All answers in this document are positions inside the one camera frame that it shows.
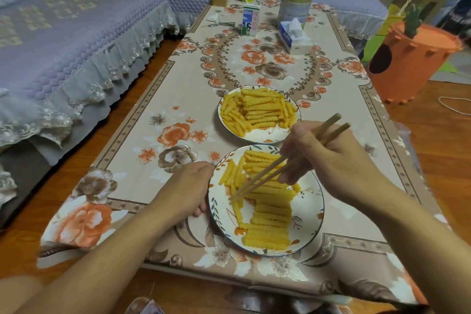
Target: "left hand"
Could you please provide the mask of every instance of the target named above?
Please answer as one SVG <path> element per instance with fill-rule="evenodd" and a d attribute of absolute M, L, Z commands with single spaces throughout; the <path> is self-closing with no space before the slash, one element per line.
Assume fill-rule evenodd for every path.
<path fill-rule="evenodd" d="M 205 196 L 213 172 L 214 167 L 205 161 L 185 164 L 173 173 L 150 205 L 163 207 L 170 217 L 171 226 L 191 214 L 200 216 L 206 211 Z"/>

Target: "wooden chopsticks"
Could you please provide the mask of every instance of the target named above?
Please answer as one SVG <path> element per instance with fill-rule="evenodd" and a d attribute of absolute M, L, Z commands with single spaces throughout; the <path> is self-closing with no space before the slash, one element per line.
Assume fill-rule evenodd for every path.
<path fill-rule="evenodd" d="M 330 117 L 328 120 L 323 122 L 319 127 L 314 128 L 311 132 L 315 135 L 317 139 L 319 139 L 326 130 L 333 126 L 335 122 L 337 122 L 339 119 L 341 119 L 342 116 L 338 113 L 334 114 L 332 117 Z M 346 131 L 348 128 L 350 128 L 350 123 L 344 123 L 337 129 L 333 130 L 333 132 L 327 134 L 325 137 L 322 137 L 320 139 L 320 142 L 322 145 L 326 145 L 335 138 L 337 138 L 342 132 Z M 273 174 L 269 174 L 265 178 L 262 179 L 265 175 L 267 175 L 271 170 L 275 169 L 278 165 L 280 165 L 282 162 L 284 162 L 286 159 L 292 159 L 290 160 L 286 165 L 283 167 L 279 168 L 276 170 Z M 254 189 L 256 189 L 259 186 L 262 186 L 264 183 L 267 181 L 271 180 L 275 176 L 285 172 L 287 169 L 291 168 L 292 166 L 298 164 L 299 162 L 303 161 L 304 156 L 302 154 L 298 154 L 298 151 L 296 149 L 293 149 L 288 156 L 280 156 L 277 160 L 275 160 L 273 163 L 271 163 L 268 167 L 266 167 L 263 171 L 258 173 L 252 180 L 250 180 L 247 184 L 245 184 L 243 187 L 241 187 L 234 196 L 231 196 L 229 198 L 229 202 L 232 204 L 234 201 L 237 201 L 240 197 L 242 197 L 244 194 L 248 192 L 252 192 Z"/>

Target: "coffee table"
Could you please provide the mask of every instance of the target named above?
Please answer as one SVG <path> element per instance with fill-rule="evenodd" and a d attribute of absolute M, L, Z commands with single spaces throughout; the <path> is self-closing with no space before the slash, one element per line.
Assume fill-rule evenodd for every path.
<path fill-rule="evenodd" d="M 443 216 L 380 98 L 369 83 L 335 12 L 314 4 L 305 27 L 309 55 L 286 54 L 277 39 L 279 1 L 264 0 L 257 37 L 239 28 L 209 27 L 218 16 L 240 27 L 242 5 L 208 6 L 129 113 L 88 173 L 50 221 L 41 239 L 38 266 L 82 254 L 99 245 L 148 204 L 183 164 L 217 162 L 243 146 L 215 113 L 227 91 L 267 85 L 284 91 L 303 119 L 325 120 L 339 112 L 374 162 L 397 186 L 437 218 Z M 378 228 L 322 188 L 326 209 L 320 233 L 309 246 L 284 258 L 250 256 L 234 248 L 209 216 L 189 218 L 170 230 L 149 253 L 145 267 L 297 296 L 336 295 L 417 303 L 415 284 Z M 79 209 L 101 223 L 63 240 L 61 224 Z M 297 218 L 292 226 L 303 226 Z"/>

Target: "plant pot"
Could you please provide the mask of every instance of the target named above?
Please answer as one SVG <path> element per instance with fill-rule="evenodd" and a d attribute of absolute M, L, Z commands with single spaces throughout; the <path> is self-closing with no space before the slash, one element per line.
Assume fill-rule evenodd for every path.
<path fill-rule="evenodd" d="M 425 83 L 448 60 L 462 50 L 460 39 L 430 25 L 421 25 L 417 35 L 404 35 L 404 23 L 391 26 L 366 71 L 384 102 L 411 101 Z"/>

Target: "plate of fries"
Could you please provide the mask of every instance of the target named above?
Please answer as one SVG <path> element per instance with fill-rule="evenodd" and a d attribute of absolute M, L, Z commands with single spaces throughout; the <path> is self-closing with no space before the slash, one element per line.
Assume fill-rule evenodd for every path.
<path fill-rule="evenodd" d="M 221 99 L 218 115 L 226 129 L 254 144 L 283 141 L 301 112 L 291 98 L 263 86 L 236 88 Z"/>
<path fill-rule="evenodd" d="M 217 226 L 235 245 L 261 256 L 303 249 L 319 233 L 324 218 L 324 196 L 312 172 L 293 186 L 275 177 L 230 203 L 231 194 L 279 156 L 279 148 L 271 145 L 239 148 L 221 159 L 209 183 L 209 207 Z"/>

